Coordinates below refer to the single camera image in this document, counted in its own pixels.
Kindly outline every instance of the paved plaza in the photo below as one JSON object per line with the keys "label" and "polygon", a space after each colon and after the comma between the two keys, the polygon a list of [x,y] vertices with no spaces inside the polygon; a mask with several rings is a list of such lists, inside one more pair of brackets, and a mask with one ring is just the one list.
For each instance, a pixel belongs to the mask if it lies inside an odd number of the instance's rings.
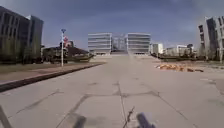
{"label": "paved plaza", "polygon": [[157,128],[223,128],[223,74],[155,68],[150,56],[96,58],[104,65],[0,93],[14,128],[129,128],[144,113]]}

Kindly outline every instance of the street lamp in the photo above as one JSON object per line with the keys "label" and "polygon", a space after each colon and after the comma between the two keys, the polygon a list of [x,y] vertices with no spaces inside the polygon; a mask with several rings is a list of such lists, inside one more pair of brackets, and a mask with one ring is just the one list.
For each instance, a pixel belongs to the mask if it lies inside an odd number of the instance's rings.
{"label": "street lamp", "polygon": [[63,51],[64,51],[64,33],[66,29],[61,29],[61,66],[64,66],[64,56],[63,56]]}

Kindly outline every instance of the curb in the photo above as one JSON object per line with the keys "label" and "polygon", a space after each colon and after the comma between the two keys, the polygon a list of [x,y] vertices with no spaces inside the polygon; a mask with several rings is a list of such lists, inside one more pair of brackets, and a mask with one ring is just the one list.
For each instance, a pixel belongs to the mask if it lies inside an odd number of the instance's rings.
{"label": "curb", "polygon": [[54,77],[57,77],[57,76],[65,75],[65,74],[76,72],[76,71],[80,71],[80,70],[83,70],[83,69],[88,69],[88,68],[99,66],[99,65],[102,65],[102,64],[89,65],[89,66],[85,66],[85,67],[82,67],[82,68],[71,69],[71,70],[62,71],[62,72],[55,72],[55,73],[51,73],[51,74],[35,76],[35,77],[31,77],[31,78],[25,78],[25,79],[22,79],[22,80],[16,80],[16,81],[12,81],[12,82],[6,82],[6,83],[3,83],[3,84],[0,84],[0,92],[4,92],[4,91],[11,90],[11,89],[14,89],[14,88],[26,86],[28,84],[32,84],[32,83],[35,83],[35,82],[38,82],[38,81],[47,80],[47,79],[50,79],[50,78],[54,78]]}

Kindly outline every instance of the sky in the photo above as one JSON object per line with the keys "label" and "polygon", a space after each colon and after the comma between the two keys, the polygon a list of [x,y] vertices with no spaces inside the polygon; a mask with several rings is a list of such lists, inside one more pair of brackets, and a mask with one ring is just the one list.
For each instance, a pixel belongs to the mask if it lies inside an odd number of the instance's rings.
{"label": "sky", "polygon": [[42,43],[57,46],[61,29],[77,47],[87,48],[89,33],[149,33],[165,47],[199,44],[204,17],[223,16],[223,0],[0,0],[23,16],[44,21]]}

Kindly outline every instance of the office building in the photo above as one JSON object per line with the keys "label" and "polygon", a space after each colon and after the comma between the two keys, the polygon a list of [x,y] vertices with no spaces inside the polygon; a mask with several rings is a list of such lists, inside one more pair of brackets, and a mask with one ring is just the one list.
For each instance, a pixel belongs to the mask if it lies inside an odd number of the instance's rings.
{"label": "office building", "polygon": [[89,52],[96,55],[110,54],[112,51],[112,34],[88,34],[88,49]]}
{"label": "office building", "polygon": [[183,56],[185,52],[188,52],[189,48],[185,45],[177,45],[175,47],[166,48],[164,53],[169,56]]}
{"label": "office building", "polygon": [[163,53],[163,44],[152,44],[152,53],[162,54]]}
{"label": "office building", "polygon": [[223,56],[224,17],[206,18],[198,26],[200,32],[199,56],[206,59],[219,59]]}
{"label": "office building", "polygon": [[31,57],[35,59],[41,56],[43,21],[35,16],[28,16],[27,18],[29,19],[28,46]]}
{"label": "office building", "polygon": [[126,35],[129,54],[148,54],[150,52],[150,34],[128,33]]}
{"label": "office building", "polygon": [[42,20],[0,6],[0,61],[40,58],[42,27]]}

